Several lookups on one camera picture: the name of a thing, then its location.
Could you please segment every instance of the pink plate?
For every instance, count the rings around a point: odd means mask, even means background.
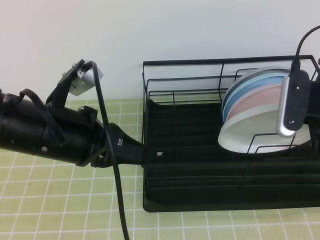
[[[243,95],[241,99],[234,103],[234,106],[232,106],[230,112],[228,113],[226,121],[243,111],[257,106],[278,104],[280,101],[280,95],[280,84],[270,84],[262,87],[257,87],[247,94]]]

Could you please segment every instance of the black strap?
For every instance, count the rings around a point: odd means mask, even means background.
[[[46,125],[51,130],[55,139],[58,141],[58,143],[60,145],[62,145],[65,142],[64,134],[63,134],[62,130],[60,129],[60,127],[58,126],[58,124],[56,123],[56,121],[54,120],[54,118],[49,113],[49,111],[46,108],[46,106],[44,105],[44,103],[40,100],[40,98],[37,96],[37,94],[35,94],[30,89],[26,88],[20,92],[21,100],[24,98],[24,96],[27,96],[28,98],[31,99],[31,101],[35,105],[36,109],[38,109],[38,111],[40,112]]]

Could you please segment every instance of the white plate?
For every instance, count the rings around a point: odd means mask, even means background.
[[[220,130],[219,144],[232,152],[247,153],[254,135],[273,134],[276,132],[278,108],[278,104],[261,105],[230,118]],[[309,140],[309,126],[304,124],[296,132],[293,144],[301,145]],[[291,141],[291,137],[281,137],[279,135],[256,136],[249,153],[254,154],[260,146],[290,145]],[[288,146],[261,147],[257,153],[270,153],[288,148]]]

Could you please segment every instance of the blue plate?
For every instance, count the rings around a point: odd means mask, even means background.
[[[237,89],[235,89],[232,92],[232,94],[230,94],[229,98],[227,99],[224,105],[223,112],[222,112],[223,122],[224,123],[226,122],[226,119],[229,111],[231,110],[231,107],[239,98],[241,98],[241,96],[251,91],[252,89],[258,88],[266,84],[282,83],[283,80],[285,79],[285,76],[287,75],[288,74],[284,72],[264,74],[264,75],[254,77],[244,82],[239,87],[237,87]]]

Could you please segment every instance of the green tile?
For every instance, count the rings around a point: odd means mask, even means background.
[[[313,235],[313,240],[320,240],[320,224],[312,223],[310,224],[310,229]]]
[[[138,229],[134,232],[135,239],[139,240],[158,240],[157,229]]]
[[[144,190],[144,178],[143,177],[137,177],[136,178],[136,191],[137,192],[143,192]]]
[[[288,224],[285,231],[289,240],[311,240],[307,224]]]
[[[109,218],[109,212],[89,212],[86,223],[86,229],[108,229]]]
[[[301,208],[280,209],[280,214],[284,223],[302,223],[306,221]]]
[[[140,136],[138,141],[140,141],[141,136],[142,136],[142,124],[138,125],[138,130],[137,131],[138,131],[137,134]]]
[[[138,124],[142,124],[143,123],[143,114],[142,113],[139,113],[139,116],[138,116]]]
[[[136,165],[120,164],[119,170],[121,177],[134,177],[136,175]]]
[[[70,100],[69,105],[86,105],[87,100]]]
[[[2,192],[4,187],[5,187],[5,183],[4,182],[0,182],[0,193]]]
[[[160,240],[183,240],[182,229],[160,229]]]
[[[117,104],[120,102],[121,102],[121,99],[105,99],[104,100],[105,104]]]
[[[234,227],[236,240],[259,240],[259,231],[256,226]]]
[[[320,207],[306,207],[304,212],[309,222],[320,222]]]
[[[141,166],[136,166],[136,175],[143,176],[144,175],[144,168]]]
[[[18,212],[21,198],[0,199],[0,214],[15,214]]]
[[[66,200],[66,196],[47,196],[44,200],[43,212],[63,212],[65,210]]]
[[[51,232],[50,232],[50,233],[37,232],[35,240],[59,240],[59,233],[58,233],[58,232],[53,232],[53,233],[51,233]]]
[[[0,233],[11,232],[15,219],[15,215],[0,215]]]
[[[28,180],[31,167],[14,167],[11,170],[9,181]]]
[[[74,166],[54,166],[51,179],[70,179]]]
[[[119,114],[108,115],[108,120],[109,120],[109,123],[115,123],[119,125],[120,115]]]
[[[138,113],[138,104],[136,102],[123,102],[121,106],[122,114],[136,114]]]
[[[90,194],[91,179],[73,179],[71,181],[70,194]]]
[[[125,192],[134,192],[135,191],[135,178],[121,178],[122,191]]]
[[[111,208],[112,195],[92,195],[90,200],[90,211],[104,211]]]
[[[237,224],[256,224],[256,218],[253,210],[231,211],[233,223]]]
[[[94,171],[95,178],[104,178],[104,177],[113,177],[113,176],[114,176],[114,170],[112,167],[96,168]]]
[[[31,166],[34,162],[34,159],[35,159],[35,156],[33,155],[18,153],[16,155],[14,165],[15,166]]]
[[[122,103],[137,103],[138,99],[137,98],[126,98],[121,100]]]
[[[207,225],[204,211],[187,211],[183,213],[183,225],[185,227]]]
[[[14,196],[22,196],[25,191],[25,182],[7,182],[3,196],[4,197],[14,197]]]
[[[0,181],[6,181],[10,172],[10,168],[0,168]]]
[[[209,225],[216,226],[232,224],[229,211],[208,211],[206,214]]]
[[[93,194],[106,194],[112,193],[113,190],[113,179],[94,179],[92,186]]]
[[[145,210],[135,211],[135,227],[136,228],[157,228],[158,213],[146,212]]]
[[[62,166],[62,165],[70,165],[70,162],[67,161],[60,161],[60,160],[55,160],[54,161],[54,166]]]
[[[46,180],[49,179],[52,166],[33,167],[30,180]]]
[[[94,175],[94,168],[90,165],[81,167],[76,166],[73,170],[72,178],[74,179],[85,179],[85,178],[92,178]]]
[[[209,240],[208,229],[204,228],[187,228],[184,230],[185,240]]]
[[[235,240],[234,231],[232,227],[211,227],[210,236],[211,239],[215,240]]]
[[[42,214],[39,220],[38,231],[40,232],[59,231],[62,217],[63,217],[63,214]]]
[[[107,114],[120,114],[120,104],[106,104],[105,105]]]
[[[18,215],[14,232],[34,232],[37,229],[38,215]]]
[[[88,100],[87,102],[88,105],[96,105],[99,104],[98,100]]]
[[[134,193],[123,193],[122,195],[123,195],[124,209],[134,209],[134,207],[135,207],[135,194]],[[113,197],[112,209],[113,210],[119,209],[117,195],[114,195],[114,197]]]
[[[48,181],[31,181],[27,183],[26,196],[40,196],[46,193]]]
[[[34,233],[14,233],[11,240],[34,240]]]
[[[255,210],[256,218],[259,224],[276,224],[281,223],[277,209]]]
[[[87,231],[84,238],[85,240],[106,240],[108,239],[108,231]]]
[[[135,209],[143,209],[143,199],[142,193],[135,194]]]
[[[283,240],[286,239],[286,234],[284,231],[284,227],[282,225],[274,225],[274,226],[261,226],[260,225],[260,233],[262,239],[270,239],[270,240]]]
[[[134,239],[133,231],[132,230],[128,230],[128,232],[129,232],[129,238],[130,239]],[[124,238],[124,234],[123,234],[122,230],[110,229],[110,238],[109,238],[109,240],[122,240],[123,238]]]
[[[67,212],[82,212],[88,210],[89,196],[69,196],[66,205]]]
[[[159,212],[159,227],[182,227],[181,212]]]
[[[1,154],[0,167],[12,166],[14,163],[16,154],[15,153],[5,153]]]
[[[34,165],[53,165],[54,161],[45,157],[36,156]]]
[[[138,114],[121,114],[120,124],[138,124]]]
[[[119,229],[121,228],[121,222],[120,222],[120,215],[118,211],[111,212],[111,228],[112,229]],[[134,211],[125,211],[125,219],[126,219],[126,225],[129,229],[133,228],[134,226]]]
[[[86,213],[66,213],[63,219],[62,230],[83,230],[85,228]]]
[[[120,125],[120,128],[131,137],[137,135],[138,132],[136,125]]]
[[[23,199],[20,213],[40,213],[44,197],[25,197]]]
[[[51,181],[48,188],[48,195],[66,195],[69,189],[69,180]]]
[[[83,239],[83,232],[62,232],[60,240],[80,240]]]

